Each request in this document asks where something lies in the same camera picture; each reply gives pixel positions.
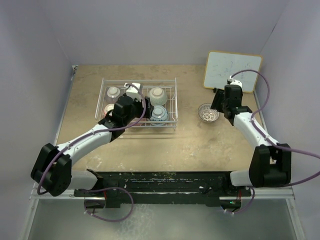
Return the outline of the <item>blue floral bowl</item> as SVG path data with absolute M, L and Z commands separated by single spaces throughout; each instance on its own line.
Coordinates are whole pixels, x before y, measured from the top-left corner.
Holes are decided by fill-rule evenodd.
M 150 124 L 152 126 L 163 126 L 168 119 L 169 114 L 167 109 L 161 105 L 155 105 L 149 119 Z

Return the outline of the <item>dark purple patterned bowl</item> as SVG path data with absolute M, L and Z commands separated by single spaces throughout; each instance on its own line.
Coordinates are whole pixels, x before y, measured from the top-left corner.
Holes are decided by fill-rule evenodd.
M 197 112 L 200 119 L 207 123 L 215 122 L 220 116 L 220 113 L 217 110 L 211 109 L 210 103 L 204 103 L 200 105 Z

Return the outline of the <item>teal dash pattern bowl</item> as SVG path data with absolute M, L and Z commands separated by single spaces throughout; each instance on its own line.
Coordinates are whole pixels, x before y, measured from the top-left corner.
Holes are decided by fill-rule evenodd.
M 163 106 L 168 100 L 167 93 L 163 88 L 160 87 L 154 87 L 150 89 L 147 95 L 150 98 L 150 103 L 153 106 Z

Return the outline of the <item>red flower pattern bowl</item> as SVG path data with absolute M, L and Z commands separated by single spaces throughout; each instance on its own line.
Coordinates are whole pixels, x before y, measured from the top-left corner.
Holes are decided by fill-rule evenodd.
M 113 103 L 107 104 L 103 109 L 103 117 L 111 116 L 114 106 L 115 105 Z

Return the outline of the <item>grey striped bowl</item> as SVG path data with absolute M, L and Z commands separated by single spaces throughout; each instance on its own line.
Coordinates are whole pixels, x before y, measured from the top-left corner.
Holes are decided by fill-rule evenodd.
M 118 100 L 118 97 L 120 96 L 120 89 L 115 86 L 111 86 L 106 91 L 106 101 L 108 103 L 115 103 Z

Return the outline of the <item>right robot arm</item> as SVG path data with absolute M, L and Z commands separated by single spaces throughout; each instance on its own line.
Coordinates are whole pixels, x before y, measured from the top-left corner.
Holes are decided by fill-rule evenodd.
M 242 105 L 243 91 L 238 85 L 227 84 L 215 92 L 211 109 L 224 114 L 253 147 L 253 155 L 247 170 L 230 173 L 230 179 L 222 183 L 228 196 L 235 195 L 240 187 L 281 187 L 290 183 L 292 154 L 288 144 L 280 144 L 256 121 L 252 110 Z

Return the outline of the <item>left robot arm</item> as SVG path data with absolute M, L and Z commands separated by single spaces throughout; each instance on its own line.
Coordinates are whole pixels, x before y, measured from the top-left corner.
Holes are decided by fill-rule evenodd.
M 113 110 L 86 133 L 57 146 L 44 145 L 31 171 L 37 182 L 37 194 L 61 195 L 67 189 L 85 189 L 91 196 L 103 191 L 103 179 L 93 170 L 72 171 L 73 165 L 102 145 L 111 143 L 134 125 L 133 120 L 149 119 L 154 107 L 150 98 L 132 99 L 121 96 Z

